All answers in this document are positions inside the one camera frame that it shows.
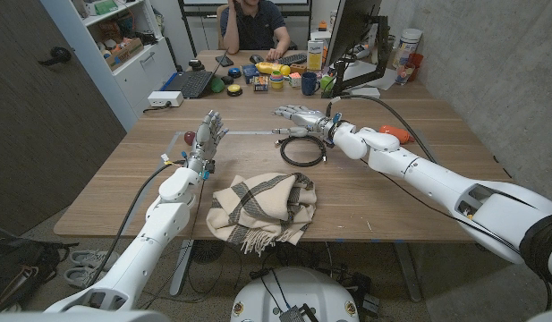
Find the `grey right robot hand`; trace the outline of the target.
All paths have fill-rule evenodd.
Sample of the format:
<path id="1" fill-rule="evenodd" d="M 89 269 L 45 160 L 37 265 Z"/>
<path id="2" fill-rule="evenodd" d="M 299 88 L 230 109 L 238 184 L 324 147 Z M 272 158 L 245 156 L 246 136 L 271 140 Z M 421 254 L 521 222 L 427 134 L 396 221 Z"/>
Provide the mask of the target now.
<path id="1" fill-rule="evenodd" d="M 335 124 L 329 116 L 320 111 L 311 110 L 306 106 L 286 105 L 278 107 L 274 114 L 291 120 L 294 126 L 273 129 L 273 133 L 288 134 L 290 137 L 306 137 L 315 133 L 333 138 Z"/>

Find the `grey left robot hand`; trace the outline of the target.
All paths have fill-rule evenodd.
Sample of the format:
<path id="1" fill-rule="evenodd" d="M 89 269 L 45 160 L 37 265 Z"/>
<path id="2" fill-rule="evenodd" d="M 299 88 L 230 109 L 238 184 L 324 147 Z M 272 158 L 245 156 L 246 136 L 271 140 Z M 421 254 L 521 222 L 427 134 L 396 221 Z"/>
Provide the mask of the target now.
<path id="1" fill-rule="evenodd" d="M 220 113 L 211 110 L 196 130 L 187 167 L 197 173 L 202 172 L 213 160 L 219 142 L 228 132 L 223 128 Z"/>

